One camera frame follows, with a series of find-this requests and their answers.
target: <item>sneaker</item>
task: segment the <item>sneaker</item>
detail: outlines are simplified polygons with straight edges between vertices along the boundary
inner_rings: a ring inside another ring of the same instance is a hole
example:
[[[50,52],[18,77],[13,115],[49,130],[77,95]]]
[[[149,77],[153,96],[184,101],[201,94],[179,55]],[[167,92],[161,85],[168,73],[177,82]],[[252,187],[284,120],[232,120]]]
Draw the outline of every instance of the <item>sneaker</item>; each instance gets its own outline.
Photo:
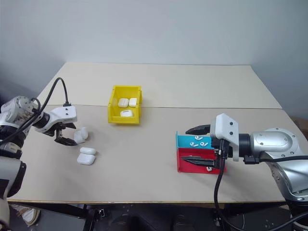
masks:
[[[27,226],[35,224],[39,218],[40,210],[22,205],[11,205],[17,211],[17,216],[21,216]]]

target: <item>table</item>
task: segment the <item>table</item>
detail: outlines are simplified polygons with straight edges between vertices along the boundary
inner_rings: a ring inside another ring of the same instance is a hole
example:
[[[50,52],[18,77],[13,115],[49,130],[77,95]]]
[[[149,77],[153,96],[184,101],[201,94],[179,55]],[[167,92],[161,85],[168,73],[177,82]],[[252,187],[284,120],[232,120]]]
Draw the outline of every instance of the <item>table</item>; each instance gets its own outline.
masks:
[[[304,136],[250,66],[66,63],[53,80],[57,77],[65,79],[69,101],[77,107],[76,126],[88,128],[89,140],[66,147],[32,129],[21,158],[27,163],[25,179],[12,202],[212,203],[217,176],[177,172],[175,133],[210,123],[221,113],[235,119],[241,133],[288,129],[308,152]],[[107,123],[114,84],[141,85],[138,126]],[[64,102],[62,91],[59,84],[46,111]],[[73,132],[66,129],[64,136],[73,138]],[[82,146],[97,149],[93,165],[77,163]],[[221,202],[283,200],[266,164],[230,159],[226,166]]]
[[[283,127],[304,136],[281,109],[143,108],[139,126],[108,124],[107,107],[77,105],[78,128],[86,126],[89,140],[75,147],[57,144],[53,138],[30,131],[23,147],[27,171],[18,201],[57,203],[194,202],[213,201],[216,175],[178,173],[175,132],[206,124],[226,113],[250,133]],[[73,129],[64,136],[73,137]],[[77,163],[79,148],[97,149],[93,165]],[[221,202],[283,200],[266,164],[226,163],[218,198]]]

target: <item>airpods earbud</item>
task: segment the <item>airpods earbud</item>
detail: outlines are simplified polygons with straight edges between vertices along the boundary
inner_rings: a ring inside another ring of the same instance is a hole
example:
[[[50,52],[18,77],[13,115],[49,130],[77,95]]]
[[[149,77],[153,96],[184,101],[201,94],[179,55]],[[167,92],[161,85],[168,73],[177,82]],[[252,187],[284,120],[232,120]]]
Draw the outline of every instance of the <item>airpods earbud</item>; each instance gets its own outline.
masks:
[[[207,146],[208,145],[208,143],[204,143],[204,142],[201,142],[200,143],[200,146],[202,146],[202,147],[205,147],[205,146]]]
[[[199,146],[199,145],[198,145],[198,144],[195,144],[194,142],[191,142],[191,143],[190,143],[190,146],[191,146],[191,147],[197,147],[197,146]]]
[[[197,141],[199,141],[199,140],[202,140],[203,139],[203,137],[199,137],[199,136],[195,136],[194,137]]]

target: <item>blue tray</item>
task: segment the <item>blue tray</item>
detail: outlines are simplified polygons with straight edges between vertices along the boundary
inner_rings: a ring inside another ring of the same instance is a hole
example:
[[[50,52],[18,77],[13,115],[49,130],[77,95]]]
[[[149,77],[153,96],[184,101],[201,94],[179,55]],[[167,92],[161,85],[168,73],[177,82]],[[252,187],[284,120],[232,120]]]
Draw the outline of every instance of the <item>blue tray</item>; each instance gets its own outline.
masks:
[[[186,135],[186,136],[180,136],[178,135],[178,132],[176,132],[175,134],[175,139],[176,139],[176,146],[177,146],[177,149],[178,148],[203,148],[203,149],[214,149],[211,147],[211,142],[212,142],[212,139],[209,137],[209,136],[199,136],[199,137],[203,137],[203,139],[197,141],[195,138],[195,136],[193,135]],[[194,142],[195,144],[198,144],[197,147],[191,147],[190,146],[190,143],[191,142]],[[202,147],[200,145],[201,142],[204,142],[204,143],[208,143],[207,146],[205,147]]]

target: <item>yellow bin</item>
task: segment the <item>yellow bin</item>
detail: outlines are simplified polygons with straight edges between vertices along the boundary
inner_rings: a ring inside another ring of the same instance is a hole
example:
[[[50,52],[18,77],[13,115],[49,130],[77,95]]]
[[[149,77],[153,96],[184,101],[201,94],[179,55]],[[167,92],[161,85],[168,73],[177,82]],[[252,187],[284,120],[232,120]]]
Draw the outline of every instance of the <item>yellow bin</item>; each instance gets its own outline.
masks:
[[[117,103],[121,98],[137,98],[136,107],[118,107]],[[139,117],[141,116],[141,102],[141,86],[114,85],[108,103],[108,123],[139,124]],[[123,110],[131,110],[133,112],[133,116],[121,117],[120,112]]]

